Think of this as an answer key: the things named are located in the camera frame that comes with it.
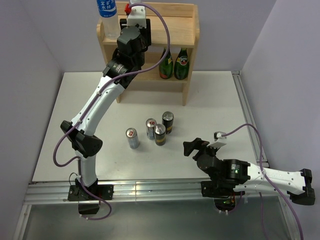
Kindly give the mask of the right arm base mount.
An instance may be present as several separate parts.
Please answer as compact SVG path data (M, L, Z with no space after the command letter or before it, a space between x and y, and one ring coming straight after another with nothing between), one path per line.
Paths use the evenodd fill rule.
M226 216L237 209L245 195L244 191L236 192L235 185L230 183L205 180L200 182L200 186L202 197L212 198L216 211Z

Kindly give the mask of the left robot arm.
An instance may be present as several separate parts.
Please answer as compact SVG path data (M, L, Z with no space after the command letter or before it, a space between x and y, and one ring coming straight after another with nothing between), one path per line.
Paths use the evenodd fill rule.
M79 194L91 200L98 193L96 155L103 141L95 136L96 129L114 100L130 85L145 64L145 52L151 45L151 21L123 27L117 39L112 59L106 64L98 86L85 106L71 121L64 120L60 128L71 142L80 165Z

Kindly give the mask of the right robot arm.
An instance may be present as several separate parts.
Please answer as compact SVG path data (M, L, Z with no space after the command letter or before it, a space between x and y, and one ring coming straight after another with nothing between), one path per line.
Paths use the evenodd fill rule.
M200 183L203 197L283 193L294 204L314 205L316 196L311 185L311 170L304 168L295 172L280 171L261 168L238 159L218 159L218 150L226 144L226 137L216 137L214 142L198 137L193 141L183 142L184 156L188 157L196 150L193 160L197 167L209 176L209 180Z

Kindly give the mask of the water bottle blue label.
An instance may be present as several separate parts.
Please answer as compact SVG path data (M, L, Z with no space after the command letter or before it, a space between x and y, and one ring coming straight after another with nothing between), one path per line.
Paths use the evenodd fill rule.
M102 19L104 33L107 39L116 40L121 28L115 0L96 0L99 15Z

